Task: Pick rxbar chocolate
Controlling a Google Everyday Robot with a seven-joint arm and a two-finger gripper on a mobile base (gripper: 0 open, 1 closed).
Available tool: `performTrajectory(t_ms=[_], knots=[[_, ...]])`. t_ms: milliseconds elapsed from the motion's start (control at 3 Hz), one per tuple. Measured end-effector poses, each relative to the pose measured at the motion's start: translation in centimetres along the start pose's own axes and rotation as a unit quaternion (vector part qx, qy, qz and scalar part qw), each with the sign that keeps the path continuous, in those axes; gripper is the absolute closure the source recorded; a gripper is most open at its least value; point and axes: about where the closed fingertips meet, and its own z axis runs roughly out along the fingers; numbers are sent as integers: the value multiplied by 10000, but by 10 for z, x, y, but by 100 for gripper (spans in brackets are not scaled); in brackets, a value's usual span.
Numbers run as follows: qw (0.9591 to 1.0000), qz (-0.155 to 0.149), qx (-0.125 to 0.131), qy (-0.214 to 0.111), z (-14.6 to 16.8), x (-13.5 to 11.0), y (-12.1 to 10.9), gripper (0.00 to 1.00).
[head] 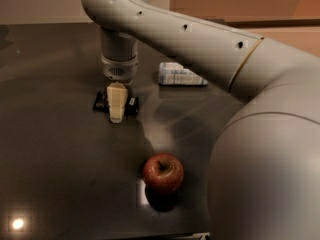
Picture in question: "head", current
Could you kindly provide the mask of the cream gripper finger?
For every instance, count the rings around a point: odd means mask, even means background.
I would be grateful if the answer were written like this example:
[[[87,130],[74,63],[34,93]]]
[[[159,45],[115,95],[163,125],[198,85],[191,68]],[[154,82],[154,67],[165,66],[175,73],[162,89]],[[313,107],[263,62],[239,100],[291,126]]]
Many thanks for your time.
[[[127,97],[128,90],[122,83],[114,82],[107,87],[109,116],[112,123],[122,122]]]

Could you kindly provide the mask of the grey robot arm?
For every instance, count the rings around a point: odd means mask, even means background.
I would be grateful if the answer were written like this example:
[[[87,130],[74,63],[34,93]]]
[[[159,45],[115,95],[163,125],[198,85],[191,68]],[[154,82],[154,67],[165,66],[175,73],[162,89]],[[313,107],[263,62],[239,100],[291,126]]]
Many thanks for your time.
[[[320,58],[143,0],[81,1],[95,23],[245,101],[209,162],[213,240],[320,240]]]

